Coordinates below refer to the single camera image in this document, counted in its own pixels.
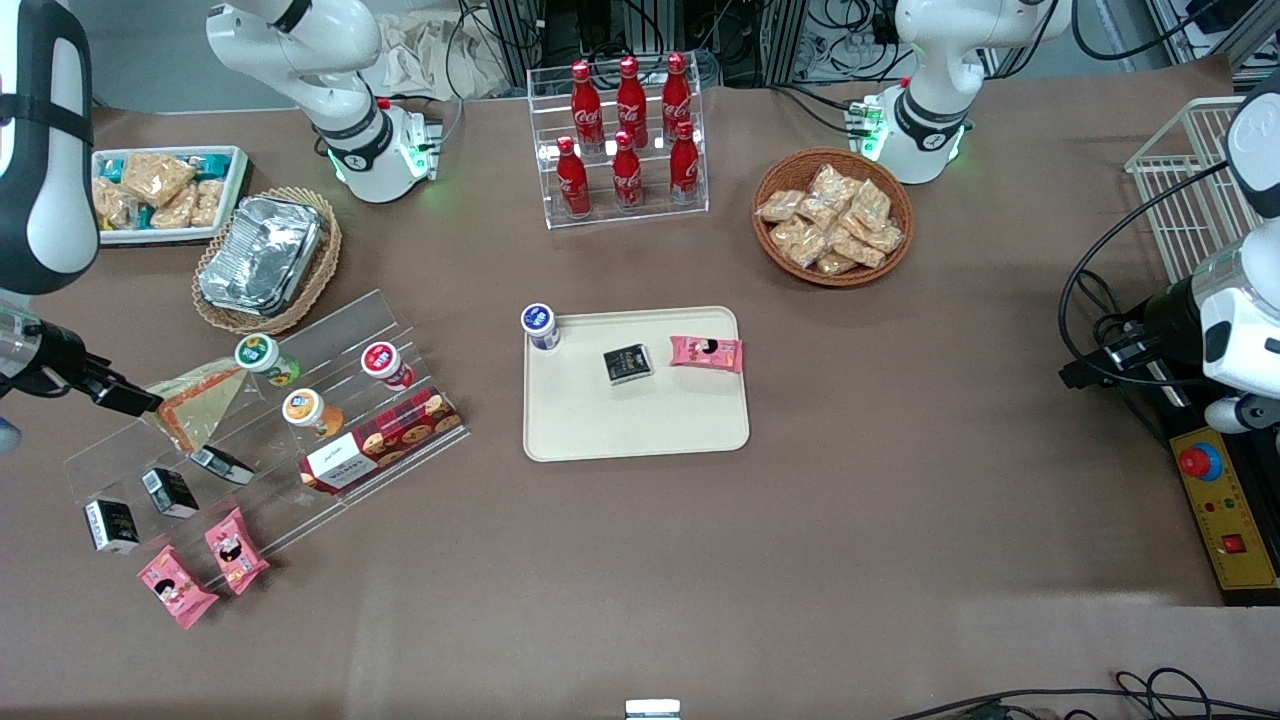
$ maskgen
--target pink snack package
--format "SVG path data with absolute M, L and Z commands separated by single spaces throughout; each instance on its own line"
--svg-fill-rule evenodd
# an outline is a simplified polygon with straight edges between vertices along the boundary
M 218 601 L 216 594 L 207 592 L 192 579 L 172 544 L 166 544 L 155 560 L 147 562 L 147 566 L 138 573 L 138 579 L 156 593 L 164 609 L 183 630 L 191 629 L 209 606 Z
M 227 584 L 236 594 L 244 592 L 244 588 L 257 577 L 259 573 L 270 568 L 266 560 L 253 547 L 253 541 L 244 529 L 244 514 L 237 507 L 232 510 L 221 523 L 218 523 L 205 533 L 205 542 L 209 550 L 218 557 L 218 566 L 227 577 Z
M 742 341 L 671 336 L 671 364 L 742 372 Z

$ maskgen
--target red bottle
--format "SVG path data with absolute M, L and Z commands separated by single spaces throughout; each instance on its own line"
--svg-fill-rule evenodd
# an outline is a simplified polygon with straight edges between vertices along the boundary
M 613 197 L 618 211 L 635 213 L 644 204 L 640 158 L 636 158 L 630 132 L 620 129 L 613 138 L 618 141 L 618 154 L 613 156 Z
M 698 146 L 694 145 L 694 123 L 676 126 L 676 143 L 671 146 L 671 201 L 692 205 L 698 200 Z
M 667 55 L 667 85 L 662 87 L 662 136 L 671 145 L 676 124 L 689 119 L 689 61 L 684 53 Z
M 591 214 L 591 191 L 586 187 L 586 165 L 582 159 L 573 152 L 573 138 L 562 136 L 556 141 L 559 146 L 561 159 L 556 163 L 556 174 L 561 181 L 561 195 L 564 196 L 564 206 L 568 208 L 568 217 L 575 220 Z
M 600 94 L 591 85 L 591 65 L 586 60 L 577 60 L 572 65 L 572 73 L 573 94 L 568 105 L 573 111 L 573 127 L 582 143 L 582 154 L 604 152 L 604 119 L 600 117 Z
M 618 126 L 631 133 L 636 147 L 645 147 L 649 145 L 649 118 L 644 88 L 636 78 L 640 73 L 640 60 L 627 55 L 618 67 L 622 72 L 622 83 L 618 85 Z

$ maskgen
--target round wicker basket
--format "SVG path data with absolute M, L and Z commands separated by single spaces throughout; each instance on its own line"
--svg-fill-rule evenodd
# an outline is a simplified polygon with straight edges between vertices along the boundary
M 338 227 L 338 219 L 334 217 L 333 206 L 329 205 L 328 200 L 310 190 L 300 187 L 276 187 L 261 195 L 301 202 L 320 210 L 325 218 L 326 229 L 324 237 L 320 238 L 320 245 L 315 249 L 315 255 L 311 258 L 307 277 L 298 286 L 293 305 L 274 318 L 261 318 L 259 315 L 250 315 L 248 313 L 215 307 L 205 302 L 205 299 L 200 295 L 200 272 L 209 265 L 209 261 L 214 259 L 214 255 L 223 246 L 223 241 L 227 238 L 227 232 L 230 229 L 236 215 L 232 214 L 232 219 L 218 229 L 218 234 L 209 243 L 209 249 L 205 250 L 205 256 L 200 259 L 200 265 L 196 266 L 196 279 L 192 281 L 191 296 L 196 302 L 196 311 L 200 313 L 201 318 L 209 320 L 209 324 L 215 328 L 230 331 L 236 334 L 279 334 L 298 324 L 311 310 L 311 306 L 315 305 L 316 299 L 320 297 L 320 292 L 324 291 L 333 274 L 338 270 L 338 254 L 342 250 L 342 228 Z
M 884 264 L 879 268 L 872 269 L 858 266 L 838 275 L 824 275 L 814 270 L 800 268 L 787 260 L 782 252 L 778 251 L 777 246 L 774 246 L 773 241 L 769 238 L 771 225 L 755 214 L 755 209 L 763 205 L 771 195 L 780 190 L 808 191 L 809 183 L 813 181 L 814 176 L 818 174 L 818 169 L 827 163 L 831 163 L 831 167 L 836 168 L 846 177 L 872 179 L 893 202 L 890 209 L 890 218 L 897 224 L 899 229 L 902 231 L 902 245 L 891 252 L 888 258 L 886 258 Z M 810 147 L 809 150 L 801 150 L 792 155 L 787 155 L 769 168 L 769 170 L 764 173 L 764 177 L 760 178 L 760 184 L 755 188 L 755 201 L 751 204 L 751 225 L 755 228 L 755 237 L 760 241 L 760 247 L 764 249 L 764 252 L 768 254 L 768 256 L 772 258 L 778 266 L 800 279 L 827 287 L 852 287 L 869 283 L 884 275 L 902 261 L 906 251 L 911 247 L 911 240 L 915 237 L 915 215 L 911 211 L 911 199 L 908 197 L 906 188 L 902 187 L 902 183 L 897 182 L 897 178 L 895 178 L 892 173 L 863 158 L 861 155 L 850 150 L 838 150 L 835 147 Z

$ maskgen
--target brown table surface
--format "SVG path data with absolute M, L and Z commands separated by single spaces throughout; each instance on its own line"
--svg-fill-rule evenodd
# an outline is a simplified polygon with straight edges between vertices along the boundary
M 472 436 L 184 633 L 136 562 L 90 551 L 63 477 L 123 419 L 6 398 L 27 441 L 0 460 L 0 706 L 550 720 L 678 697 L 692 720 L 883 719 L 1162 664 L 1277 705 L 1280 614 L 1216 607 L 1170 459 L 1111 393 L 1056 375 L 1065 274 L 1137 204 L 1121 164 L 1187 100 L 1229 92 L 1225 63 L 989 83 L 964 154 L 910 191 L 911 254 L 842 292 L 755 243 L 760 174 L 835 140 L 767 91 L 708 95 L 709 214 L 554 233 L 522 101 L 470 105 L 442 179 L 388 206 L 338 184 L 300 113 L 106 115 L 104 147 L 236 143 L 255 190 L 329 197 L 346 241 L 312 318 L 381 287 Z M 1116 246 L 1098 269 L 1125 302 L 1160 287 L 1149 237 Z M 131 379 L 174 375 L 233 341 L 191 306 L 200 254 L 104 251 L 37 309 Z M 750 348 L 751 441 L 529 461 L 516 316 L 534 299 L 727 305 Z

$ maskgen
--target emergency stop button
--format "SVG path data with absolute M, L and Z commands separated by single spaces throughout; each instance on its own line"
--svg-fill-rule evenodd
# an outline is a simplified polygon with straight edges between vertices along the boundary
M 1193 478 L 1206 483 L 1222 475 L 1222 456 L 1207 442 L 1197 442 L 1178 454 L 1178 466 Z

